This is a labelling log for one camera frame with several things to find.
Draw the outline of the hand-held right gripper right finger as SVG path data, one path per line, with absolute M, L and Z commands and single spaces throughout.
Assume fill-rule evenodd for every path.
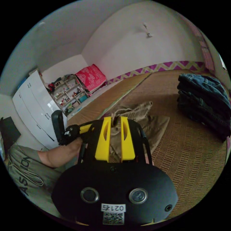
M 121 161 L 135 159 L 135 151 L 127 117 L 121 116 Z

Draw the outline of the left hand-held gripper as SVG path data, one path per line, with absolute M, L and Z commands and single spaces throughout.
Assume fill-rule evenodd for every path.
M 83 123 L 81 125 L 70 125 L 66 128 L 64 132 L 61 132 L 61 137 L 59 139 L 59 145 L 68 145 L 77 138 L 81 138 L 83 141 L 88 141 L 90 134 L 93 132 L 96 120 Z

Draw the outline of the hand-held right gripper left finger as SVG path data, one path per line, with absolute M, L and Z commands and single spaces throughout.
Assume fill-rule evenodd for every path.
M 104 117 L 100 129 L 99 139 L 95 152 L 95 159 L 100 161 L 109 161 L 111 133 L 111 117 Z

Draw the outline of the person's left hand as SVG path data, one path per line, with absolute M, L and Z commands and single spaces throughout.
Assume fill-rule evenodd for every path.
M 67 162 L 79 156 L 82 142 L 83 141 L 81 138 L 77 138 L 68 145 L 60 146 L 62 164 L 66 164 Z

